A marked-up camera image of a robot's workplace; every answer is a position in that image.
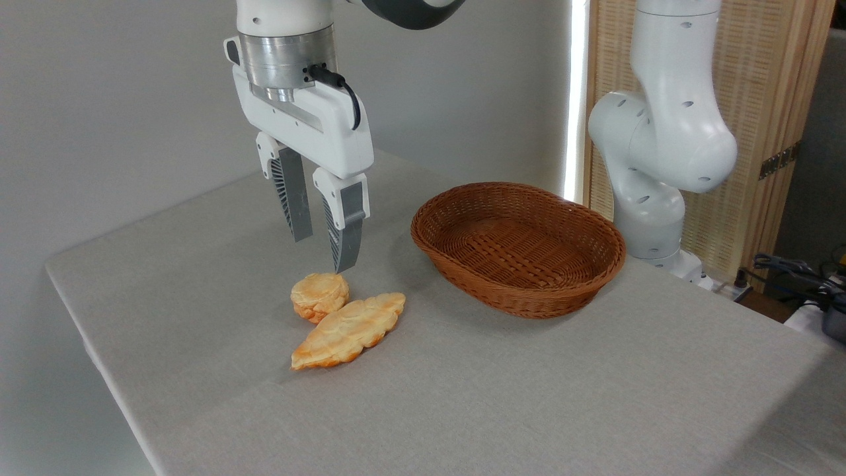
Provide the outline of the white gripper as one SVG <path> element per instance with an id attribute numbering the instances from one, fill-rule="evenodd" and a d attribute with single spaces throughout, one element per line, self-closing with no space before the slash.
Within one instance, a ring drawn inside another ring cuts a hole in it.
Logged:
<path id="1" fill-rule="evenodd" d="M 317 83 L 294 90 L 293 102 L 269 102 L 252 93 L 242 67 L 231 71 L 246 120 L 260 130 L 256 148 L 262 172 L 275 186 L 293 240 L 313 235 L 303 156 L 320 166 L 313 181 L 323 199 L 334 270 L 340 274 L 354 267 L 363 222 L 371 217 L 362 173 L 373 165 L 374 151 L 365 109 L 354 130 L 346 91 Z"/>

